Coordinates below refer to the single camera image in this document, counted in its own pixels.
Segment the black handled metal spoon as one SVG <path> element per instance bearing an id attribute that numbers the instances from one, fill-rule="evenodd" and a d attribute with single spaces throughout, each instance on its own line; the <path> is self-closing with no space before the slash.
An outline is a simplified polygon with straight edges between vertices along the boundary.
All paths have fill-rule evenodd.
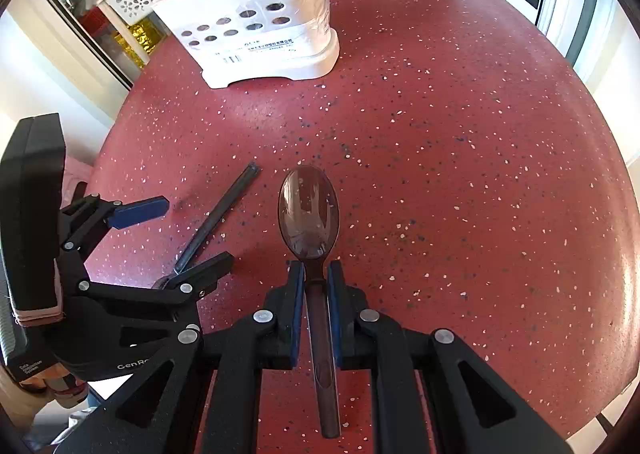
<path id="1" fill-rule="evenodd" d="M 340 210 L 333 185 L 312 165 L 299 165 L 284 178 L 278 200 L 281 237 L 304 267 L 312 373 L 320 432 L 327 439 L 341 433 L 335 361 L 324 263 L 340 229 Z"/>

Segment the pink plastic stool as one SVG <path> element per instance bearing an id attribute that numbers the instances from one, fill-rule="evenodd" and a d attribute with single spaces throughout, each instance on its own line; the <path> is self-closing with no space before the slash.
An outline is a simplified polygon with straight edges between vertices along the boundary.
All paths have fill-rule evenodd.
<path id="1" fill-rule="evenodd" d="M 73 156 L 66 157 L 62 182 L 62 207 L 72 203 L 78 183 L 89 182 L 91 174 L 91 165 L 78 161 Z"/>

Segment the gold foil package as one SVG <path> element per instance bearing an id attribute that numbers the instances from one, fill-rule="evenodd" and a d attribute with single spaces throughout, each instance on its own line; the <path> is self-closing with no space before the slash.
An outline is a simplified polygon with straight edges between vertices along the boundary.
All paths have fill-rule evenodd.
<path id="1" fill-rule="evenodd" d="M 139 22 L 130 25 L 128 30 L 148 56 L 152 55 L 157 45 L 166 37 L 165 31 L 152 16 L 147 16 Z M 125 51 L 125 54 L 134 61 L 140 69 L 145 67 L 143 60 L 134 52 L 134 48 L 129 45 L 127 40 L 125 40 L 119 32 L 116 32 L 113 38 L 115 42 L 119 44 L 120 48 Z"/>

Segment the white plastic utensil holder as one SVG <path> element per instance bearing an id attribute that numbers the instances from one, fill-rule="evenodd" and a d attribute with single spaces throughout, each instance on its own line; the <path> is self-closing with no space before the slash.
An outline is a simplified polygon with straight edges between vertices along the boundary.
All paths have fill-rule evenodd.
<path id="1" fill-rule="evenodd" d="M 314 80 L 340 54 L 330 0 L 158 0 L 153 10 L 213 89 L 252 78 Z"/>

